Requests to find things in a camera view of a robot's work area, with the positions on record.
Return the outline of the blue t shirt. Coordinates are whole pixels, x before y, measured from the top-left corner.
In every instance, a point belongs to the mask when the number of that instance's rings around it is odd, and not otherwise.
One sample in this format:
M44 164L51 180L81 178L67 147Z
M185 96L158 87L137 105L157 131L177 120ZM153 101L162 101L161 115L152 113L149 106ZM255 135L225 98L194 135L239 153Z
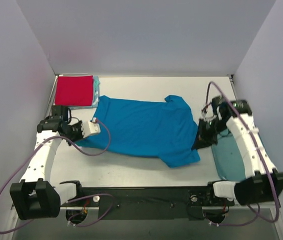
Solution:
M159 158L177 168L200 161L193 143L198 126L190 106L177 95L163 102L101 96L94 117L101 132L77 143L84 148L107 148L117 154Z

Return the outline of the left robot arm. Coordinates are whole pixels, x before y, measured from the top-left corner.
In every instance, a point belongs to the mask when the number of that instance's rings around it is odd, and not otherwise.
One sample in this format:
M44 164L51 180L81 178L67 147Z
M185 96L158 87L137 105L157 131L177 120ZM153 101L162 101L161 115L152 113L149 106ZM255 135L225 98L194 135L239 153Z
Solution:
M71 125L71 110L54 105L51 114L37 125L36 145L27 169L18 183L9 189L13 205L21 220L55 218L67 201L73 206L83 203L85 194L78 180L50 183L53 162L62 140L68 143L81 135L81 121Z

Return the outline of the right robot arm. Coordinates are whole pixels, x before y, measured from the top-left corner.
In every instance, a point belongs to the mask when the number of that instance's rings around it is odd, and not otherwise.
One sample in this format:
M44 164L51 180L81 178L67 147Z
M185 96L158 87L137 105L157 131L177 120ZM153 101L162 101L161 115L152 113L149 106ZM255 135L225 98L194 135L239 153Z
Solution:
M220 180L208 184L207 203L216 205L222 198L240 205L273 202L283 191L283 172L270 160L254 124L246 100L227 102L214 97L213 117L201 117L193 150L210 147Z

